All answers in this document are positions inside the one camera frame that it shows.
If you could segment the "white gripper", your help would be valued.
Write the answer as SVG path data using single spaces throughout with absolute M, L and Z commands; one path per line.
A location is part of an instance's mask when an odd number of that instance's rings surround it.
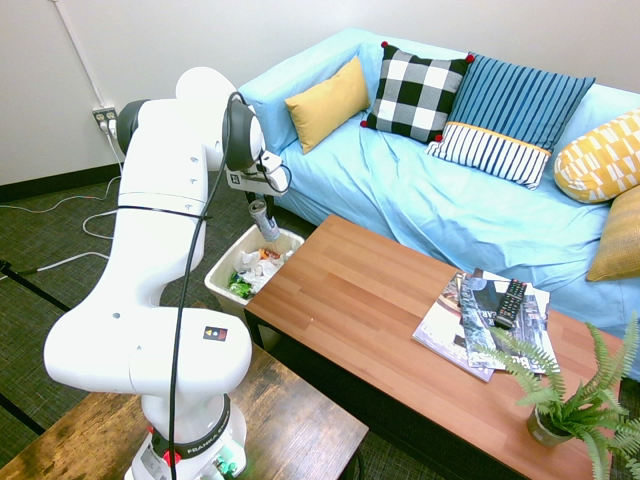
M 289 178 L 283 168 L 271 173 L 249 175 L 241 171 L 225 170 L 227 183 L 232 189 L 248 192 L 249 204 L 256 200 L 256 194 L 263 194 L 266 204 L 266 218 L 271 234 L 277 233 L 277 222 L 274 217 L 274 197 L 282 196 L 289 189 Z

